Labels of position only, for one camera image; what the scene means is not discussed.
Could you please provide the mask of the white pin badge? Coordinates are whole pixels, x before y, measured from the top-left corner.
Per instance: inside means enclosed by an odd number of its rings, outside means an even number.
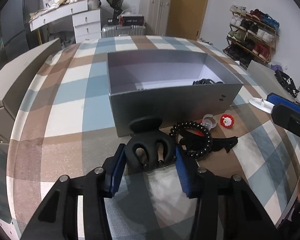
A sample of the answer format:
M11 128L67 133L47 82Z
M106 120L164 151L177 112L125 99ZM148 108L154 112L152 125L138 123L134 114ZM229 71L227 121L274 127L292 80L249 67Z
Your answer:
M266 112L268 114L271 114L272 113L272 110L273 110L273 107L274 107L274 104L267 101L267 100L264 100L263 98L250 98L248 100L248 102L256 107L257 109L263 111L263 112Z

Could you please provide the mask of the large black hair claw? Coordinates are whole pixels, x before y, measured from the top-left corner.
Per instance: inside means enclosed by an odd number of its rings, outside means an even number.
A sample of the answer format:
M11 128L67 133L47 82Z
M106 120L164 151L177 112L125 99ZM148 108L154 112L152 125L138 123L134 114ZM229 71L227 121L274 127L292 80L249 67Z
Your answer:
M174 162L175 142L160 130L161 124L162 118L157 116L144 116L129 123L133 135L126 145L125 154L127 165L133 173L150 171ZM138 148L144 150L147 163L138 158L136 153Z

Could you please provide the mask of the red white bead charm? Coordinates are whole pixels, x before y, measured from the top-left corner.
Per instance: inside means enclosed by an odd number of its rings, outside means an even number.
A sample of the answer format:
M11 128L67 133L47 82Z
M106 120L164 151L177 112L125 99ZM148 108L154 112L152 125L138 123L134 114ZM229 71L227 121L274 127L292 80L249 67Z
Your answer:
M235 123L235 120L233 118L232 115L230 114L223 114L221 117L220 117L220 120L219 120L220 124L224 127L224 128L227 128L227 129L230 129L233 127L234 123Z

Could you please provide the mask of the plaid bed cover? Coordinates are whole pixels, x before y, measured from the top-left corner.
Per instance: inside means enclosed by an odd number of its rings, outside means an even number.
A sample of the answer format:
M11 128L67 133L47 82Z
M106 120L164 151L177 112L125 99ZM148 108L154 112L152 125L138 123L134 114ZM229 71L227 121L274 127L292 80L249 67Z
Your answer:
M215 137L238 137L230 152L200 162L219 176L239 174L273 222L294 198L300 176L300 139L275 126L248 102L266 90L220 50L203 42L160 36L86 41L49 57L31 82L12 129L7 157L7 195L14 227L23 233L36 208L64 174L79 177L101 166L128 137L118 137L110 108L106 57L126 51L210 55L225 64L243 87L228 109L232 129Z

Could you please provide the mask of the shoe rack with shoes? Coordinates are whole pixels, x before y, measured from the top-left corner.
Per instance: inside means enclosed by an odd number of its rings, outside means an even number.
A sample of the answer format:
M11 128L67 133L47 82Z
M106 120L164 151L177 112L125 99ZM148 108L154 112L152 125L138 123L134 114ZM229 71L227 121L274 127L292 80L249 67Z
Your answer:
M276 52L280 24L270 15L254 9L231 5L230 31L226 36L228 46L223 52L247 68L251 61L268 64Z

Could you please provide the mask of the grey open cardboard box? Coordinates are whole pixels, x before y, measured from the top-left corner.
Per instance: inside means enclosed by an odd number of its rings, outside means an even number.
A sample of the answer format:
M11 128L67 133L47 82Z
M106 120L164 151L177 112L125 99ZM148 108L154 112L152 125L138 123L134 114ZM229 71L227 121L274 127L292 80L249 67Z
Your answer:
M162 127L229 109L243 82L220 59L185 50L129 50L107 54L109 97L118 137L144 116Z

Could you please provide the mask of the wooden door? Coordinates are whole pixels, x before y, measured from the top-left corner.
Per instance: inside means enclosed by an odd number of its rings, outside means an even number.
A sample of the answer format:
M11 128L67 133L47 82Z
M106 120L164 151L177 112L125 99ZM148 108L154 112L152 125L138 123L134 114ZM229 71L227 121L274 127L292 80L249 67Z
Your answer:
M166 35L196 40L208 0L171 0Z

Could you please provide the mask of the beige nightstand left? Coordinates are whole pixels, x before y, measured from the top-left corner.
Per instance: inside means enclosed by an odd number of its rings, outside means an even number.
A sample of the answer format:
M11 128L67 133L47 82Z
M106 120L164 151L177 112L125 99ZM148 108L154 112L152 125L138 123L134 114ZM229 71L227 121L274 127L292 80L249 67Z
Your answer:
M25 93L46 59L61 50L59 38L5 64L0 71L0 149L8 152L13 125Z

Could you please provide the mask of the silver suitcase lying flat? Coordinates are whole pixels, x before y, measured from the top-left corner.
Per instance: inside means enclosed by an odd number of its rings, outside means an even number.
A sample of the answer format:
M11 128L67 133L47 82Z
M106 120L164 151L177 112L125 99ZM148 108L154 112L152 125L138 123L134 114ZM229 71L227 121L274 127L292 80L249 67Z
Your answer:
M101 30L101 37L120 37L120 36L144 36L146 27L140 25L122 26L122 25L105 25Z

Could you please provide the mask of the white drawer unit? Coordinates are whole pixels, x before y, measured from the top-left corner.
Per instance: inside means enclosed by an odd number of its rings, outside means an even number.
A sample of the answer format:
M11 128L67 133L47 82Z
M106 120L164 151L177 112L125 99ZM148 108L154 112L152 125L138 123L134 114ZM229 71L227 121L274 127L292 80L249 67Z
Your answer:
M76 43L101 38L101 9L74 14L72 23Z

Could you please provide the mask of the black red box on suitcase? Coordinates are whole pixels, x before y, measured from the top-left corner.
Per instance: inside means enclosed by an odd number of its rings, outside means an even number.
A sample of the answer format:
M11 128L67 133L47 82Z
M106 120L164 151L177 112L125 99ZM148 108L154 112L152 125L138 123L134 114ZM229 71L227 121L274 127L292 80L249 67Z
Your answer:
M144 25L144 16L142 15L121 15L119 23L122 26Z

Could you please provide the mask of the white upright suitcase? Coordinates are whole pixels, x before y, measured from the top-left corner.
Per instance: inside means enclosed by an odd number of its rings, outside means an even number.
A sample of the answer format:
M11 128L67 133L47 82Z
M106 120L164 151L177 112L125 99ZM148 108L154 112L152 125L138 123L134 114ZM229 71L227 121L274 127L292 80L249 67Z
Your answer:
M165 36L171 0L140 0L139 14L144 16L146 34Z

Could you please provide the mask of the black flower bouquet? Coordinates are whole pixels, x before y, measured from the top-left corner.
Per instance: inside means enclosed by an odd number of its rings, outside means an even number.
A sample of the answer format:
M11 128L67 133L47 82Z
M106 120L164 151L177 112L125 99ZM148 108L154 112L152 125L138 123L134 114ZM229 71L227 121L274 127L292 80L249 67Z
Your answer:
M106 0L111 8L113 8L113 20L117 20L123 12L122 5L124 0Z

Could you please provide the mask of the black refrigerator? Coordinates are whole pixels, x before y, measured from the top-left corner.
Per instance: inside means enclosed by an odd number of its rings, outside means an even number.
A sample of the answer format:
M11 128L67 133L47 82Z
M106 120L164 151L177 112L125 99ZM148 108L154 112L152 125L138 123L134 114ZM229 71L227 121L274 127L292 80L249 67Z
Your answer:
M30 14L39 10L39 0L8 0L0 11L0 69L19 55L39 46L30 30Z

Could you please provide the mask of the white vanity desk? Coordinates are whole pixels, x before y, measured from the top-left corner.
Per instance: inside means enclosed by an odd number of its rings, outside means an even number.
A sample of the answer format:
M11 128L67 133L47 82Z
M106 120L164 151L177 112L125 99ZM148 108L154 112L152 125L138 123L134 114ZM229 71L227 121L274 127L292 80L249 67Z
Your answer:
M73 16L88 10L97 9L99 0L81 0L78 2L66 4L57 8L49 9L34 16L29 21L30 31L39 29L40 27L51 22L60 20L68 16Z

